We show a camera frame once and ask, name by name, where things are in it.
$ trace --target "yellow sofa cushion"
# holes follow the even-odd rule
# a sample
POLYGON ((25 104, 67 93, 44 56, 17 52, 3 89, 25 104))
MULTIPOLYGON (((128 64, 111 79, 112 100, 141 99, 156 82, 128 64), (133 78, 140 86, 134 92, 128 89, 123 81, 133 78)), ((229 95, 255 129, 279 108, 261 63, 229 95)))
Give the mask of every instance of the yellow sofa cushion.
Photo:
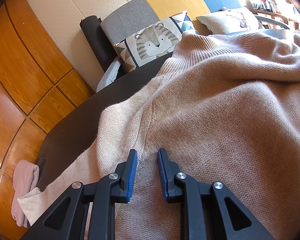
POLYGON ((196 17, 210 13, 203 0, 146 0, 154 10, 159 20, 163 20, 174 14, 187 10, 187 14, 195 29, 201 35, 209 35, 210 31, 201 24, 196 17))

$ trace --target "black stripe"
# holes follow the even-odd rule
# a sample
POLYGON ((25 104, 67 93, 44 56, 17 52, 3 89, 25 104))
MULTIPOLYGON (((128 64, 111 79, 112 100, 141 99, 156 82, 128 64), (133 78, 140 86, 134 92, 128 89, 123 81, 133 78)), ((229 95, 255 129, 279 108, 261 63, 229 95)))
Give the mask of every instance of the black stripe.
POLYGON ((132 55, 132 53, 131 53, 131 50, 129 49, 129 46, 128 46, 128 44, 127 44, 127 40, 126 40, 126 39, 124 40, 124 44, 126 45, 127 50, 128 50, 128 52, 130 53, 130 56, 132 57, 133 62, 136 64, 136 68, 139 67, 138 63, 136 62, 136 60, 134 59, 134 57, 133 57, 133 55, 132 55))
POLYGON ((180 29, 179 25, 177 24, 177 22, 172 18, 172 17, 169 17, 173 22, 174 24, 177 26, 178 30, 180 31, 180 33, 182 34, 183 31, 180 29))

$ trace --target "beige wall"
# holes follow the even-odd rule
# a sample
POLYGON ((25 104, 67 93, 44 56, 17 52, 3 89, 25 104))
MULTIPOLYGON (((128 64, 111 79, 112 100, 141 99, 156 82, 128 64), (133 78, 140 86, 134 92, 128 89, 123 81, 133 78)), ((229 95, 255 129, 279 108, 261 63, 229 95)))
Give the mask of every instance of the beige wall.
POLYGON ((96 90, 103 70, 79 23, 90 15, 104 19, 131 0, 27 0, 38 20, 84 80, 96 90))

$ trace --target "tiger print pillow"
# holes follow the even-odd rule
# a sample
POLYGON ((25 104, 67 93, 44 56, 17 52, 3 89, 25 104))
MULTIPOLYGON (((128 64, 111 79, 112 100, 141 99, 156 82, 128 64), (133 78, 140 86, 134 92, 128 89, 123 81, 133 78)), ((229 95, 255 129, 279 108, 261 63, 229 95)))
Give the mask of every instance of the tiger print pillow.
POLYGON ((183 32, 197 33, 192 21, 183 11, 152 24, 114 45, 127 72, 171 51, 181 40, 183 32))

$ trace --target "pillow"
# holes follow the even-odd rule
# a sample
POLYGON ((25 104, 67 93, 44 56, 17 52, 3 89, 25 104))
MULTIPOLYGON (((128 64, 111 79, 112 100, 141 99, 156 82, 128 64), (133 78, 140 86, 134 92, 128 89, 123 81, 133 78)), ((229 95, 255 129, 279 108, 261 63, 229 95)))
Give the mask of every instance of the pillow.
POLYGON ((114 45, 127 72, 171 51, 183 32, 197 33, 186 11, 156 22, 114 45))
POLYGON ((209 13, 196 19, 206 25, 212 34, 235 33, 259 28, 257 18, 245 7, 209 13))

